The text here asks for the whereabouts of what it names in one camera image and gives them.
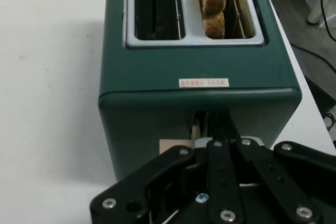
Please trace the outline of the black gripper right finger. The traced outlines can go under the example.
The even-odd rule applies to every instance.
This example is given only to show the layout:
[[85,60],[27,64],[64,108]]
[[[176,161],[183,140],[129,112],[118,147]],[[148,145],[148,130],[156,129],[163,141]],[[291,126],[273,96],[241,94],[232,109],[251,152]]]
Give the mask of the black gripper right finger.
[[335,156],[291,141],[243,142],[229,113],[223,133],[242,223],[335,223]]

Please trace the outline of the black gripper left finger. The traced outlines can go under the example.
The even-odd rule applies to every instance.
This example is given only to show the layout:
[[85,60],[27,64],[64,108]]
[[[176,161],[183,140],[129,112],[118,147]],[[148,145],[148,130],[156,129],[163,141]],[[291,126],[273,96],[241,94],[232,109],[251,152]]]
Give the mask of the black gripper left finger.
[[169,148],[90,203],[93,223],[241,223],[229,113],[207,117],[205,147]]

